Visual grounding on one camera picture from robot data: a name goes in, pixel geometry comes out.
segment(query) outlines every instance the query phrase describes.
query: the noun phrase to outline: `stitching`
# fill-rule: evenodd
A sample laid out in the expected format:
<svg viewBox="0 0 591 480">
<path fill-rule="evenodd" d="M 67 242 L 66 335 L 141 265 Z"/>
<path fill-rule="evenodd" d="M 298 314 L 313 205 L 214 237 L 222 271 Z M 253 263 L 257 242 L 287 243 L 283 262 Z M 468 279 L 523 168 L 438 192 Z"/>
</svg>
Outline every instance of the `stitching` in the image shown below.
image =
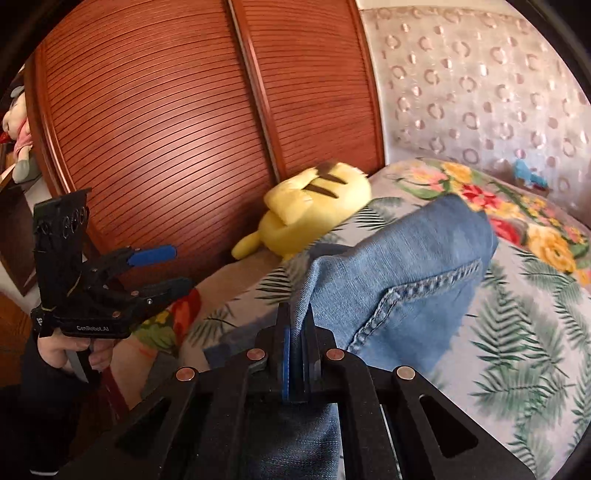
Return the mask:
<svg viewBox="0 0 591 480">
<path fill-rule="evenodd" d="M 447 290 L 458 281 L 476 274 L 480 271 L 481 267 L 481 260 L 476 259 L 447 273 L 389 288 L 382 299 L 380 299 L 373 315 L 355 332 L 347 346 L 347 351 L 354 352 L 360 350 L 367 338 L 388 320 L 392 309 L 399 302 L 422 299 L 441 289 Z M 384 313 L 383 310 L 386 304 L 388 310 Z"/>
</svg>

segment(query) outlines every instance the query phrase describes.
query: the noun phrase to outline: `red flower pattern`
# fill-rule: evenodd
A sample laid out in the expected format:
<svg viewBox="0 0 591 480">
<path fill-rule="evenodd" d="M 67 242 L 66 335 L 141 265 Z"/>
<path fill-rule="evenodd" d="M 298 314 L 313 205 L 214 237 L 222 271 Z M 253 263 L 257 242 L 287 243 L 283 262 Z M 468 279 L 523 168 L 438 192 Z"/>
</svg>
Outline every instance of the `red flower pattern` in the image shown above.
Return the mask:
<svg viewBox="0 0 591 480">
<path fill-rule="evenodd" d="M 172 304 L 170 312 L 174 316 L 173 331 L 177 338 L 178 347 L 183 343 L 185 335 L 187 335 L 187 331 L 200 309 L 201 296 L 196 288 L 192 289 L 189 295 L 178 299 Z"/>
<path fill-rule="evenodd" d="M 489 221 L 498 237 L 504 238 L 508 242 L 521 247 L 521 236 L 513 225 L 499 218 L 489 218 Z"/>
<path fill-rule="evenodd" d="M 497 198 L 494 193 L 485 192 L 476 185 L 464 185 L 462 195 L 468 200 L 468 202 L 478 205 L 482 208 L 493 207 L 499 208 L 501 201 Z"/>
</svg>

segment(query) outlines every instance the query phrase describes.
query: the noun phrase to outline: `wooden cabinet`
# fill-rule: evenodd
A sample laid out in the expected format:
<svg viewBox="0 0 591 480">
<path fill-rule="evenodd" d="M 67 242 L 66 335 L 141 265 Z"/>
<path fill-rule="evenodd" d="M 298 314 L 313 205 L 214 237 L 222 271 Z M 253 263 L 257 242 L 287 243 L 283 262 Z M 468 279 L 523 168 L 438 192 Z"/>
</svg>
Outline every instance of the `wooden cabinet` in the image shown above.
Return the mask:
<svg viewBox="0 0 591 480">
<path fill-rule="evenodd" d="M 123 278 L 199 280 L 276 182 L 323 160 L 373 173 L 383 146 L 353 0 L 87 0 L 25 78 L 52 194 L 91 187 L 100 253 L 173 244 Z"/>
</svg>

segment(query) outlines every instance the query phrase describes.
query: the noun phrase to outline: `yellow flower pattern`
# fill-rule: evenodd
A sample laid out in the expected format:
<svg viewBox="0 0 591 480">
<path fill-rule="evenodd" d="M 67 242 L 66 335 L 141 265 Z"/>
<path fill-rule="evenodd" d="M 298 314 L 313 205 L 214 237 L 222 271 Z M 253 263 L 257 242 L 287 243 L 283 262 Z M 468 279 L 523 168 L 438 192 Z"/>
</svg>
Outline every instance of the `yellow flower pattern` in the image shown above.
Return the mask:
<svg viewBox="0 0 591 480">
<path fill-rule="evenodd" d="M 546 201 L 539 197 L 534 198 L 533 203 L 538 208 L 544 208 L 546 206 Z"/>
<path fill-rule="evenodd" d="M 556 270 L 572 273 L 577 268 L 567 241 L 552 227 L 530 223 L 527 246 L 536 257 Z"/>
<path fill-rule="evenodd" d="M 515 203 L 501 202 L 499 208 L 491 206 L 486 207 L 486 213 L 489 215 L 496 215 L 501 218 L 518 218 L 524 219 L 524 215 Z"/>
<path fill-rule="evenodd" d="M 575 226 L 568 226 L 565 228 L 566 234 L 569 236 L 571 241 L 575 244 L 583 244 L 585 243 L 585 238 L 583 237 L 583 232 L 576 228 Z"/>
<path fill-rule="evenodd" d="M 575 270 L 573 277 L 583 286 L 586 287 L 591 283 L 591 271 L 589 270 Z"/>
<path fill-rule="evenodd" d="M 458 182 L 470 183 L 472 181 L 472 169 L 470 167 L 452 162 L 444 162 L 441 166 L 445 173 Z"/>
<path fill-rule="evenodd" d="M 455 194 L 460 195 L 462 193 L 462 184 L 457 180 L 450 180 L 449 188 Z"/>
<path fill-rule="evenodd" d="M 164 310 L 163 312 L 160 312 L 159 314 L 156 315 L 156 317 L 154 318 L 154 321 L 156 323 L 160 323 L 160 324 L 166 323 L 168 316 L 169 316 L 169 313 L 166 310 Z"/>
</svg>

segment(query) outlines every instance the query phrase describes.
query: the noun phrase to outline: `sleeve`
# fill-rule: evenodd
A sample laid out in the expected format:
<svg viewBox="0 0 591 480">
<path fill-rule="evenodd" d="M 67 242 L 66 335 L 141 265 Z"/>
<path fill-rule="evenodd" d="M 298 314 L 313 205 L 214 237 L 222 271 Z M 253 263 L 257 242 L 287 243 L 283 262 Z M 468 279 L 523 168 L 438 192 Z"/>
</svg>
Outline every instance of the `sleeve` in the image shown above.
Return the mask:
<svg viewBox="0 0 591 480">
<path fill-rule="evenodd" d="M 37 334 L 31 333 L 21 362 L 19 423 L 26 432 L 26 464 L 31 472 L 53 473 L 64 465 L 76 435 L 84 396 L 98 386 L 87 384 L 43 361 Z"/>
</svg>

